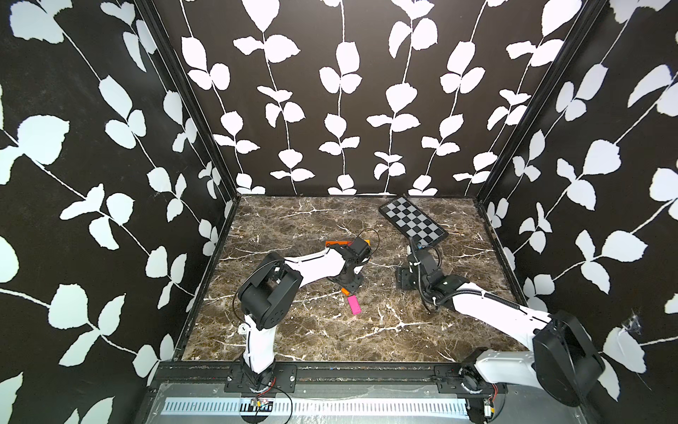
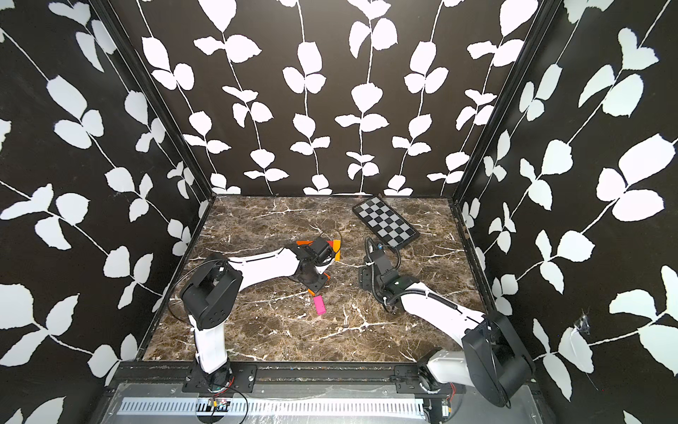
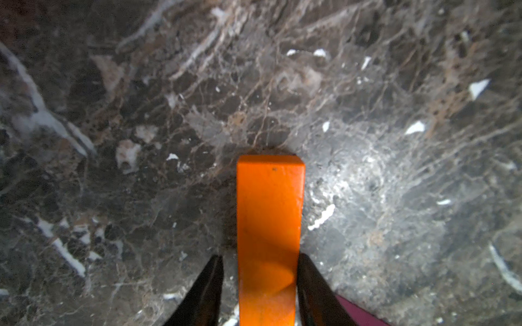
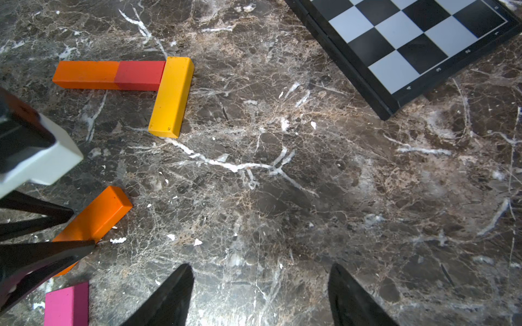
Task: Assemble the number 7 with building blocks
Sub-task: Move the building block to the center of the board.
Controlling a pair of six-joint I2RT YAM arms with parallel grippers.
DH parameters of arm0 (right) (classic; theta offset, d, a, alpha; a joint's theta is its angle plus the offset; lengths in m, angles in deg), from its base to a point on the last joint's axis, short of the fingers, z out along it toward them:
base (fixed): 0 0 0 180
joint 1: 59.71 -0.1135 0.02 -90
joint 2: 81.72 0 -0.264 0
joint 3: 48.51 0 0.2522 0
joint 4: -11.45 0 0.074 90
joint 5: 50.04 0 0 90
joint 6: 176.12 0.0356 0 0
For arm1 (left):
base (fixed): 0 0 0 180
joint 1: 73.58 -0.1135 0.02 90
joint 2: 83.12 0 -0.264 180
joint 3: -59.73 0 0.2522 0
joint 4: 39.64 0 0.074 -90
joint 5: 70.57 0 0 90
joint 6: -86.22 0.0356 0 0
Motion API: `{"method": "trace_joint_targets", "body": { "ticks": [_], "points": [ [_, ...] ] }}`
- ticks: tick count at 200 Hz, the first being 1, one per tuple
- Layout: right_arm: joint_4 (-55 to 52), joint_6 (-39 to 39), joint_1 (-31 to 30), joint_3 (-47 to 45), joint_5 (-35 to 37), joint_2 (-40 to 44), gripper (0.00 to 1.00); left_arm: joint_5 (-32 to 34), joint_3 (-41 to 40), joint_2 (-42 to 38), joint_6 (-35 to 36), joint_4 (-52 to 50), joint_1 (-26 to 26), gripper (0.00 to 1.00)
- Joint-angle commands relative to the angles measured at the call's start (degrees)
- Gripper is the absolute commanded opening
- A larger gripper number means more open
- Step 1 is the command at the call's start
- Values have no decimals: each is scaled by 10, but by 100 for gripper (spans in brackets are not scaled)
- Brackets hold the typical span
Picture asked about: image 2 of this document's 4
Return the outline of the pink block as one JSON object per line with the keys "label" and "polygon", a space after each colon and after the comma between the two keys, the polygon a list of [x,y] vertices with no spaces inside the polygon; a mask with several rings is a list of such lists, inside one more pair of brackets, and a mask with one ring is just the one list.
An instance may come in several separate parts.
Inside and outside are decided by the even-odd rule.
{"label": "pink block", "polygon": [[316,313],[319,316],[322,316],[323,314],[325,314],[327,312],[324,300],[321,297],[321,295],[314,296],[313,301],[314,301],[314,307],[315,307]]}

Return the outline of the yellow block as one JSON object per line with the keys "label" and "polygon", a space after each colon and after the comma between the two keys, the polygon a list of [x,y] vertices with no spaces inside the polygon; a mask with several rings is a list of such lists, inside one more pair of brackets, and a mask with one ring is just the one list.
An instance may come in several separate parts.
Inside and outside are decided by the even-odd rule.
{"label": "yellow block", "polygon": [[335,260],[336,261],[341,260],[341,247],[342,247],[342,240],[333,240],[333,250],[335,252]]}

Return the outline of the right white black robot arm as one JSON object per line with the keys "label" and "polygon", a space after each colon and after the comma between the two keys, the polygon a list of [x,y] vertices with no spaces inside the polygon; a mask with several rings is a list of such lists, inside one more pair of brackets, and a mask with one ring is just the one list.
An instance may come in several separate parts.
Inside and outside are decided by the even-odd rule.
{"label": "right white black robot arm", "polygon": [[463,307],[393,268],[382,273],[375,263],[358,269],[358,287],[388,311],[416,316],[462,347],[460,352],[436,349],[418,360],[411,378],[416,389],[438,395],[471,386],[491,404],[505,407],[533,375],[533,360],[504,314]]}

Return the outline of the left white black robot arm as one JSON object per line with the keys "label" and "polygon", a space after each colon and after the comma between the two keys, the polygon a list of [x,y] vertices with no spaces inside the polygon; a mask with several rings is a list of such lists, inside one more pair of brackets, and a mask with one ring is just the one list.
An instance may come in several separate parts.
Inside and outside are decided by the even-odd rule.
{"label": "left white black robot arm", "polygon": [[241,291],[286,277],[318,293],[329,280],[326,270],[337,255],[334,244],[319,237],[247,257],[213,254],[197,267],[180,299],[194,331],[196,359],[203,373],[211,376],[228,363],[224,322]]}

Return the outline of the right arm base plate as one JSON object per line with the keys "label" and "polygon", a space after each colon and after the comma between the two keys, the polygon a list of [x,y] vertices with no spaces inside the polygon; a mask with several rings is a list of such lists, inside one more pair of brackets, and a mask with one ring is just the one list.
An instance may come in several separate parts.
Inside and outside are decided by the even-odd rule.
{"label": "right arm base plate", "polygon": [[389,380],[400,394],[413,394],[417,397],[451,397],[453,390],[466,393],[464,385],[453,386],[451,383],[439,383],[423,367],[416,364],[397,365]]}

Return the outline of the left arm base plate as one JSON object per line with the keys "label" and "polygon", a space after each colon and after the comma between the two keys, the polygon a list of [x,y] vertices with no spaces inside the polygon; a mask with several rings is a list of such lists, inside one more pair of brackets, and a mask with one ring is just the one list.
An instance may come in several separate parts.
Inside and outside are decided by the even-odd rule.
{"label": "left arm base plate", "polygon": [[227,387],[242,393],[251,393],[257,376],[256,365],[228,362],[212,374],[205,372],[195,360],[189,367],[182,392],[204,396],[217,394]]}

